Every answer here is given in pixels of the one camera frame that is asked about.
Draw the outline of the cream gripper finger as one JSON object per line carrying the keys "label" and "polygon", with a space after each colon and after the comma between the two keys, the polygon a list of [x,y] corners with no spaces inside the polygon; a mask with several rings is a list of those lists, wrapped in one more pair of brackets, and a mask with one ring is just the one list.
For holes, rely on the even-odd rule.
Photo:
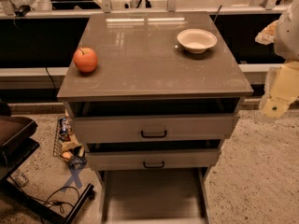
{"label": "cream gripper finger", "polygon": [[273,21],[261,30],[255,37],[255,41],[262,45],[269,45],[275,42],[278,22]]}
{"label": "cream gripper finger", "polygon": [[259,109],[265,117],[279,119],[298,97],[299,62],[284,63],[267,73]]}

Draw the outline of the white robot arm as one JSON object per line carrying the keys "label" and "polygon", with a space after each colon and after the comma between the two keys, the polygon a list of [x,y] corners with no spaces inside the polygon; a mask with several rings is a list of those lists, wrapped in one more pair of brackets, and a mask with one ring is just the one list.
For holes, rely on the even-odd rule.
{"label": "white robot arm", "polygon": [[257,43],[274,44],[274,52],[285,63],[271,68],[266,75],[261,113],[279,119],[299,97],[299,0],[293,0],[277,21],[267,25],[255,37]]}

